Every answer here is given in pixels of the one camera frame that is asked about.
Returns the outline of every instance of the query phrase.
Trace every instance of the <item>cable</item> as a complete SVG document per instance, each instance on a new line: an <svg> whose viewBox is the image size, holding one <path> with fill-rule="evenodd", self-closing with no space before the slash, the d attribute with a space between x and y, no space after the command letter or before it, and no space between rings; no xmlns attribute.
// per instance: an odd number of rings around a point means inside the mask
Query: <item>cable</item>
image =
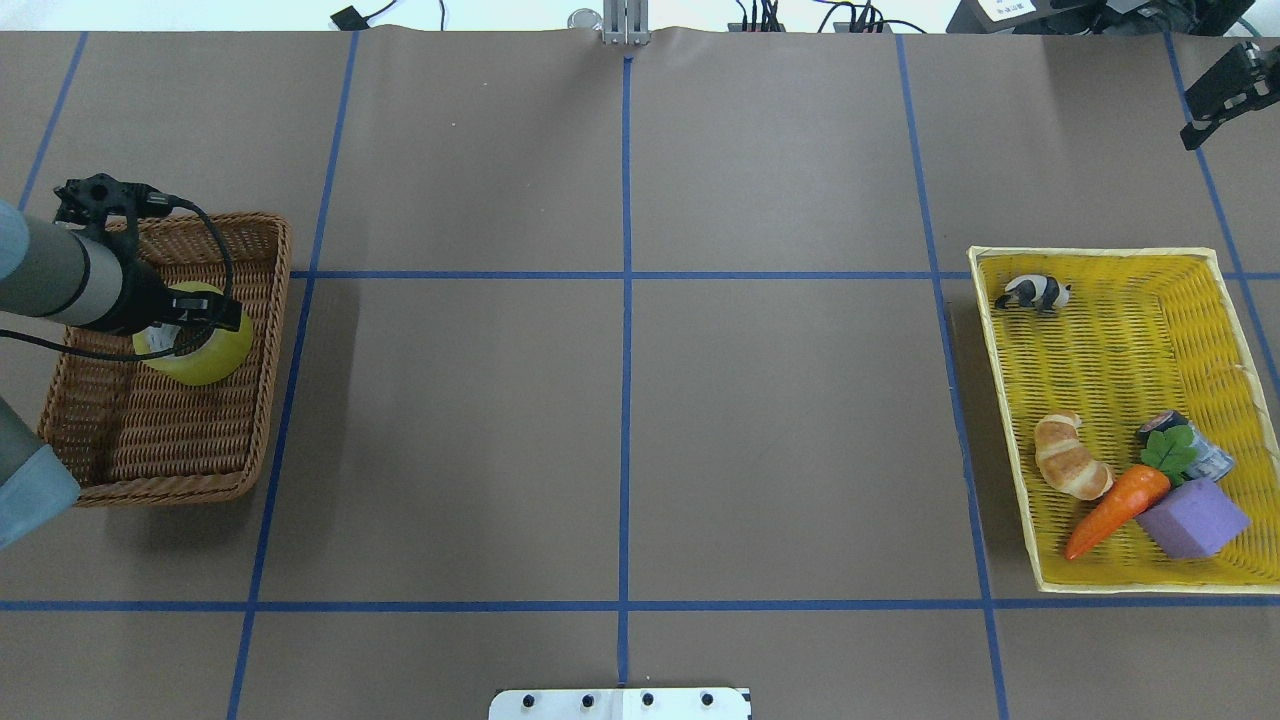
<svg viewBox="0 0 1280 720"><path fill-rule="evenodd" d="M849 32L865 32L870 27L870 23L867 20L876 18L873 10L876 8L870 3L863 5L863 12L858 14L858 22L849 23Z"/></svg>
<svg viewBox="0 0 1280 720"><path fill-rule="evenodd" d="M166 350L157 350L156 352L147 352L146 355L114 355L110 352L95 352L92 350L82 350L79 347L72 347L69 345L63 345L60 342L54 342L45 340L42 337L36 337L26 333L19 333L15 331L0 329L0 338L20 340L22 342L28 342L31 345L38 345L40 347L47 350L55 350L58 352L65 352L67 355L74 355L76 357L86 357L90 360L105 360L109 363L140 363L142 360L156 360L159 357L169 357L170 355L178 355L179 352L198 347L204 343L214 331L218 329L216 319L221 316L225 309L227 299L232 296L232 283L234 278L234 268L232 266L232 254L227 247L227 240L223 237L221 231L214 224L214 220L200 209L195 202L178 197L177 195L169 196L174 208L182 208L184 210L191 210L195 213L205 227L209 228L209 234L212 236L214 242L218 243L218 252L223 256L223 273L225 274L223 279L223 307L219 307L218 313L211 313L209 315L209 322L204 328L195 336L187 338L184 342L174 345Z"/></svg>
<svg viewBox="0 0 1280 720"><path fill-rule="evenodd" d="M888 24L895 24L895 26L906 26L906 27L909 27L909 28L913 28L913 29L915 29L916 32L920 32L922 35L928 35L928 32L925 32L923 27L920 27L920 26L918 26L918 24L915 24L915 23L909 23L909 22L906 22L906 20L881 20L881 22L879 22L879 23L877 23L877 24L879 24L879 26L881 26L882 28L883 28L884 26L888 26Z"/></svg>
<svg viewBox="0 0 1280 720"><path fill-rule="evenodd" d="M1249 20L1240 18L1235 22L1240 23L1240 27L1249 31L1249 35L1252 35L1253 37L1262 37L1262 33L1258 32L1258 28L1253 27L1253 23L1251 23Z"/></svg>
<svg viewBox="0 0 1280 720"><path fill-rule="evenodd" d="M392 1L390 1L390 3L388 3L388 4L387 4L387 5L385 5L385 6L384 6L384 8L381 9L381 10L378 10L378 12L376 12L376 13L374 13L372 15L365 15L365 22L367 23L369 20L371 20L371 19L376 18L378 15L380 15L380 14L385 13L387 10L390 10L390 9L392 9L392 5L394 5L394 4L396 4L396 3L398 3L398 1L399 1L399 0L392 0Z"/></svg>
<svg viewBox="0 0 1280 720"><path fill-rule="evenodd" d="M818 26L818 32L826 29L827 20L831 19L831 14L838 10L840 8L849 8L849 23L852 24L854 18L858 14L858 8L860 8L860 5L854 5L852 3L835 3L831 0L814 0L814 1L822 3L823 5L831 5L831 9L827 10L827 14L822 18L822 24Z"/></svg>

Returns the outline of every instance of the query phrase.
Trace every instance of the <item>brown wicker basket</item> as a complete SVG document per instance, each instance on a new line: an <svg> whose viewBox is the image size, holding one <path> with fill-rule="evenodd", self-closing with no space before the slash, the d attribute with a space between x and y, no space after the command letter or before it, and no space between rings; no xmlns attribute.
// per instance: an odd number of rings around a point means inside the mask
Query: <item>brown wicker basket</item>
<svg viewBox="0 0 1280 720"><path fill-rule="evenodd" d="M79 506L179 505L243 495L262 469L288 291L289 224L268 213L214 215L236 268L234 296L253 322L238 370L187 387L138 363L63 355L40 436L81 483ZM169 284L223 284L209 231L193 215L140 223L140 255ZM129 338L79 329L68 345L133 352Z"/></svg>

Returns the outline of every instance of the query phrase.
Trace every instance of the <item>can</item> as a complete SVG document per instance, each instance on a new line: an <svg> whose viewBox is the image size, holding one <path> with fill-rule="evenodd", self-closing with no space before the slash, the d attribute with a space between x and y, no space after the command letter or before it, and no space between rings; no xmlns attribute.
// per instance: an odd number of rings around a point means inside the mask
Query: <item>can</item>
<svg viewBox="0 0 1280 720"><path fill-rule="evenodd" d="M1188 420L1178 410L1165 410L1138 428L1138 442L1146 447L1147 438L1153 430L1164 432L1178 425L1187 425L1192 429L1192 450L1196 451L1196 460L1183 471L1187 479L1207 479L1216 483L1235 468L1235 457L1210 442L1204 433L1196 427L1196 423Z"/></svg>

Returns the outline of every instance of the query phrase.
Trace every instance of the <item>table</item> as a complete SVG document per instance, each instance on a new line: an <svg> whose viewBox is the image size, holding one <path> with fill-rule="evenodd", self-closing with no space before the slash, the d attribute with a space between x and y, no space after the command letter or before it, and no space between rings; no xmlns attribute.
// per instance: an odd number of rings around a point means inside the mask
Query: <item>table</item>
<svg viewBox="0 0 1280 720"><path fill-rule="evenodd" d="M1178 138L1229 44L4 35L0 196L105 170L297 251L270 473L0 553L0 715L1267 715L1274 598L1036 592L964 261L1216 249L1275 418L1280 113ZM35 421L54 356L0 361Z"/></svg>

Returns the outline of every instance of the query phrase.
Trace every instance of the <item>purple sponge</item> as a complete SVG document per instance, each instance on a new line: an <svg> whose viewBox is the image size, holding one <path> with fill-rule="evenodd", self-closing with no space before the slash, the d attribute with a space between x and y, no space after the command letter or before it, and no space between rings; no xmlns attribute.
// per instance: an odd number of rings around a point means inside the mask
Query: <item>purple sponge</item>
<svg viewBox="0 0 1280 720"><path fill-rule="evenodd" d="M1138 524L1147 530L1165 555L1210 557L1249 527L1244 514L1213 480L1188 480L1138 515Z"/></svg>

